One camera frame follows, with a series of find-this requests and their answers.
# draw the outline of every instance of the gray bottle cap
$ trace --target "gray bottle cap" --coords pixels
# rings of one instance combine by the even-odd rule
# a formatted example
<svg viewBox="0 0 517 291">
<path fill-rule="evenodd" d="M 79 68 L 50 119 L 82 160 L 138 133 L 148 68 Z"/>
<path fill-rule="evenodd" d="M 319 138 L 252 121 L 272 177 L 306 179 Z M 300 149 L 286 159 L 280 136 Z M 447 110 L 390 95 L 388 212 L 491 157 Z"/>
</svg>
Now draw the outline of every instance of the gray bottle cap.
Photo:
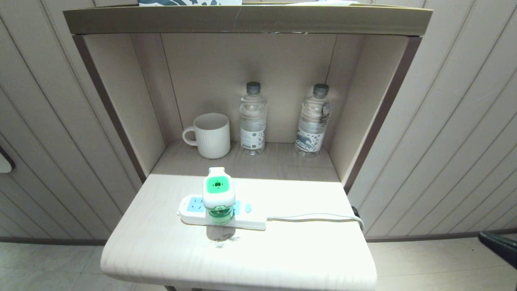
<svg viewBox="0 0 517 291">
<path fill-rule="evenodd" d="M 323 99 L 328 94 L 328 85 L 326 84 L 316 84 L 314 85 L 313 93 L 316 98 Z"/>
<path fill-rule="evenodd" d="M 258 94 L 260 93 L 260 83 L 259 82 L 248 82 L 246 84 L 246 91 L 250 94 Z"/>
</svg>

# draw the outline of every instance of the white cable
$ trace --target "white cable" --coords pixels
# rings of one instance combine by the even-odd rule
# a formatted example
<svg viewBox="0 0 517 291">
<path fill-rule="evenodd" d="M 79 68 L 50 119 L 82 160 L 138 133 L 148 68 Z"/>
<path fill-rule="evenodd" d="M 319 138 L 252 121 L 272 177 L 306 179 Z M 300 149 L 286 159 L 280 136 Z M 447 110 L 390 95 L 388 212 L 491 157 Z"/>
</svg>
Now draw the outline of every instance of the white cable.
<svg viewBox="0 0 517 291">
<path fill-rule="evenodd" d="M 345 219 L 335 219 L 335 218 L 327 218 L 322 217 L 323 215 L 327 216 L 337 216 L 342 217 Z M 364 222 L 361 218 L 355 216 L 355 215 L 340 215 L 340 214 L 334 214 L 334 213 L 307 213 L 307 214 L 299 214 L 299 215 L 292 215 L 292 216 L 272 216 L 268 217 L 270 220 L 283 220 L 283 221 L 335 221 L 335 222 L 348 222 L 348 221 L 357 221 L 359 223 L 359 226 L 361 227 L 361 231 L 364 229 Z"/>
</svg>

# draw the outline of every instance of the shelf unit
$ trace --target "shelf unit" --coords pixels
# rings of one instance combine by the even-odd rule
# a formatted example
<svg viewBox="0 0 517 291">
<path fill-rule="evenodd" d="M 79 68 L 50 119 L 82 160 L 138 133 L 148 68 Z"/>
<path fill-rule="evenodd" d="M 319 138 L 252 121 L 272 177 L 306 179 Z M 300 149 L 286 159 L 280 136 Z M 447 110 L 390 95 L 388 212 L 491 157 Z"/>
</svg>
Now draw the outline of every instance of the shelf unit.
<svg viewBox="0 0 517 291">
<path fill-rule="evenodd" d="M 269 211 L 353 215 L 345 191 L 389 112 L 431 10 L 244 5 L 64 13 L 145 181 L 104 248 L 107 274 L 225 290 L 375 288 L 375 265 L 356 223 L 268 222 L 266 231 L 237 230 L 238 240 L 221 246 L 206 239 L 208 228 L 173 216 L 210 166 L 224 166 L 239 195 L 261 197 L 262 205 L 272 205 Z M 269 103 L 268 142 L 259 156 L 243 155 L 236 142 L 238 104 L 251 80 L 262 84 Z M 324 149 L 309 159 L 298 156 L 293 143 L 301 101 L 315 83 L 330 86 L 334 110 Z M 181 141 L 183 128 L 209 112 L 229 117 L 234 141 L 217 160 L 202 158 Z M 250 250 L 263 246 L 270 251 L 251 255 L 251 265 Z M 312 251 L 303 254 L 307 249 Z M 273 259 L 281 261 L 273 266 Z"/>
</svg>

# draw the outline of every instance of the mug handle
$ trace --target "mug handle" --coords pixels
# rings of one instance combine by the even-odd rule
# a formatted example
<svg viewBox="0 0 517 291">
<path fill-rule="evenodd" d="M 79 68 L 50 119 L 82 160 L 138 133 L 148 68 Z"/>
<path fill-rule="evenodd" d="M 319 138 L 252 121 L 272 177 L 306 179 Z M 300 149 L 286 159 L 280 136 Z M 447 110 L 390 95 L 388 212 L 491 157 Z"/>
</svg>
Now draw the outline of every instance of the mug handle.
<svg viewBox="0 0 517 291">
<path fill-rule="evenodd" d="M 195 146 L 195 147 L 197 147 L 197 141 L 195 141 L 195 140 L 190 140 L 190 139 L 187 139 L 187 138 L 185 137 L 185 134 L 187 134 L 187 132 L 195 132 L 195 130 L 194 130 L 194 126 L 189 126 L 189 127 L 185 128 L 185 130 L 183 130 L 182 137 L 183 137 L 183 140 L 184 140 L 187 144 L 189 144 L 189 145 L 191 145 L 191 146 Z"/>
</svg>

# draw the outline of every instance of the white ceramic mug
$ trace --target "white ceramic mug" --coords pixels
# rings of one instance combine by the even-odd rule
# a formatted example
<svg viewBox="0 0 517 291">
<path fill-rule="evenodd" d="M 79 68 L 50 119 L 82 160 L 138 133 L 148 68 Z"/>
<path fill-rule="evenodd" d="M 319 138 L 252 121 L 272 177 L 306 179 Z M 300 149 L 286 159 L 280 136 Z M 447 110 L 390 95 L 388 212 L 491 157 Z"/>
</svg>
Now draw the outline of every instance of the white ceramic mug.
<svg viewBox="0 0 517 291">
<path fill-rule="evenodd" d="M 187 139 L 187 132 L 194 132 L 196 140 Z M 197 147 L 205 158 L 224 157 L 230 151 L 230 120 L 220 113 L 199 115 L 194 119 L 194 125 L 183 130 L 183 140 Z"/>
</svg>

